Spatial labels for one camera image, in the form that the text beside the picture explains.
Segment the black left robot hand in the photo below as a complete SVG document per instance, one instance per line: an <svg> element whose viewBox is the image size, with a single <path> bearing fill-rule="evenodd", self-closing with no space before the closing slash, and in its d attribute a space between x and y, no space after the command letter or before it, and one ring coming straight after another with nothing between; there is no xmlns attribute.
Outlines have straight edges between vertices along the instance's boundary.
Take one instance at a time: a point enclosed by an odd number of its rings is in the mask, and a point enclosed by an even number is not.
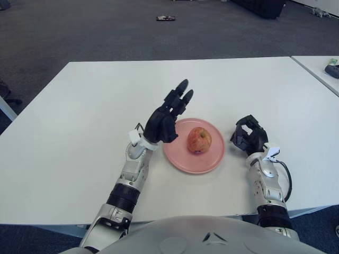
<svg viewBox="0 0 339 254"><path fill-rule="evenodd" d="M153 112L143 132L143 136L148 142L171 143L178 137L175 130L177 117L183 114L194 93L191 89L182 97L188 84L189 81L184 79L169 92L164 98L163 104Z"/></svg>

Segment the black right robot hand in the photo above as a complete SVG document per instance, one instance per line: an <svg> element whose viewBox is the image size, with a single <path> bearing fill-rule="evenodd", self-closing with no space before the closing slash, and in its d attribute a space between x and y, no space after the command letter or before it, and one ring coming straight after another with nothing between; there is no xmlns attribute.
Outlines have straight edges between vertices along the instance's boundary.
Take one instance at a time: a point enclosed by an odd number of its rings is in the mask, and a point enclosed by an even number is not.
<svg viewBox="0 0 339 254"><path fill-rule="evenodd" d="M266 131L259 125L258 120L248 115L236 123L236 128L230 141L248 156L264 152L268 137Z"/></svg>

